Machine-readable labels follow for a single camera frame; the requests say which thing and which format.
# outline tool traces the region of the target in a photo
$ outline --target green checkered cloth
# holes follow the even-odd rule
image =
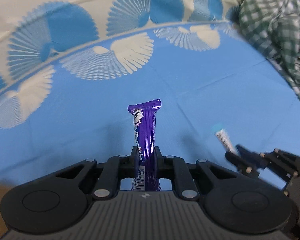
[[[240,30],[300,99],[300,0],[243,0]]]

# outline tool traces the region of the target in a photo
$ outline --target screw head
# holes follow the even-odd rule
[[[181,195],[183,195],[185,198],[194,198],[198,195],[198,193],[194,190],[186,189],[181,193]]]
[[[95,192],[94,192],[95,196],[97,197],[108,197],[110,195],[110,191],[107,190],[107,189],[97,189]]]
[[[248,167],[248,168],[246,169],[246,173],[248,173],[248,174],[250,174],[251,171],[252,171],[252,168],[251,168],[251,167]]]

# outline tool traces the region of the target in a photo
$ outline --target white fan pattern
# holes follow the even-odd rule
[[[18,80],[50,57],[98,38],[93,19],[79,5],[62,1],[39,5],[9,38],[10,76]]]
[[[95,46],[63,60],[62,67],[77,77],[102,80],[132,74],[145,65],[153,52],[153,40],[147,33],[114,41],[110,50]]]
[[[224,22],[215,25],[215,30],[223,31],[224,34],[238,41],[245,41],[240,33],[240,28],[236,23]]]
[[[40,107],[50,93],[54,72],[49,66],[23,81],[18,91],[9,90],[0,96],[0,128],[12,128],[23,123]]]
[[[184,11],[183,0],[115,0],[109,12],[107,36],[142,28],[149,20],[155,24],[181,22]]]
[[[167,27],[154,30],[158,38],[166,38],[171,44],[189,50],[203,51],[216,49],[220,45],[218,31],[209,25],[192,25],[189,30],[184,27]]]

